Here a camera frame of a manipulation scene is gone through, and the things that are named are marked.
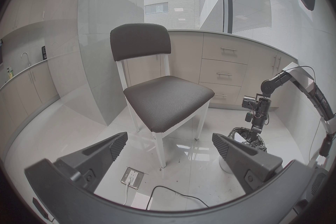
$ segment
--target brown upholstery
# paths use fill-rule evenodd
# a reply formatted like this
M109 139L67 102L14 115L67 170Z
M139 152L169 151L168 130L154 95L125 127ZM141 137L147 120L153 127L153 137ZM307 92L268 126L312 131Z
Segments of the brown upholstery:
M114 28L110 42L115 61L171 53L165 27L152 23L129 23Z
M145 125L163 133L214 96L207 87L174 76L163 76L124 90L124 94Z

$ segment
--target white cable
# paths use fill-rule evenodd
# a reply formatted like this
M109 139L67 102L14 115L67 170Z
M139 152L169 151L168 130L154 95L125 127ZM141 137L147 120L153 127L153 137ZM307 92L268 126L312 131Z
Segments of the white cable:
M127 190L128 190L128 186L129 186L129 183L126 184L126 191L125 191L125 202L123 205L126 205L126 202L127 202Z

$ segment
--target cabinet handle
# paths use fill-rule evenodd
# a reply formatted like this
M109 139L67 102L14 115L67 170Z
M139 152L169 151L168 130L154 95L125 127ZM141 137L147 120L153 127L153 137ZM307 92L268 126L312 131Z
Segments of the cabinet handle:
M229 48L221 48L222 50L233 50L233 51L238 51L238 50L235 50L235 49L229 49Z
M278 67L276 68L278 71L279 71L279 67L280 67L280 61L281 61L281 57L280 57L280 59L279 59L279 65L278 65Z
M273 66L272 66L272 67L273 67L273 70L274 70L274 66L275 66L275 62L276 62L276 60L277 60L277 57L275 56L275 57L274 57L274 64L273 64Z
M217 75L232 75L232 74L226 74L226 73L217 73Z

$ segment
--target white chair frame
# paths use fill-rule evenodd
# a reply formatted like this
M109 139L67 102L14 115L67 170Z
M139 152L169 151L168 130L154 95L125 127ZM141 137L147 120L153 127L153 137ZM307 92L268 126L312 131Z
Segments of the white chair frame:
M168 62L168 54L161 54L161 55L163 55L163 61L164 61L164 66L165 66L165 75L170 75L169 62ZM121 85L123 87L123 90L125 90L127 88L127 83L126 83L126 78L125 78L125 74L124 74L124 68L123 68L123 65L122 65L122 61L117 61L116 63L117 63L117 68L118 68L118 72L119 72L119 76L120 76ZM137 123L137 119L135 117L135 111L132 108L132 106L130 105L130 103L128 102L127 98L125 98L125 99L126 99L127 106L128 106L129 112L131 114L131 117L132 117L135 129L136 129L137 132L139 132L140 129L139 129L139 126L138 126L138 123ZM199 120L198 128L197 128L196 137L195 137L195 139L198 140L199 137L200 137L202 128L203 128L205 117L207 115L209 103L210 103L210 100L207 101L204 105L202 105L199 109L197 109L194 113L192 113L189 117L187 117L183 121L179 122L178 124L174 125L170 129L166 130L164 133L155 133L155 132L152 132L161 168L165 168L166 167L166 159L165 159L165 155L164 155L164 151L163 151L163 141L162 141L162 138L164 138L168 134L172 133L178 127L182 126L184 123L186 123L188 120L190 120L192 117L194 117L199 112L202 112L201 118Z

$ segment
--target faucet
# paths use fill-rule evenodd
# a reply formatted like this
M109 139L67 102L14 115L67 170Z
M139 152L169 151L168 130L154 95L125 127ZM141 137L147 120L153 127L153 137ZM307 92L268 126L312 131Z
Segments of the faucet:
M23 55L23 54L27 54L28 66L31 67L31 64L30 64L30 61L29 61L29 57L28 57L28 53L27 53L27 52L22 53L22 54L21 54L21 58L22 58L22 55Z

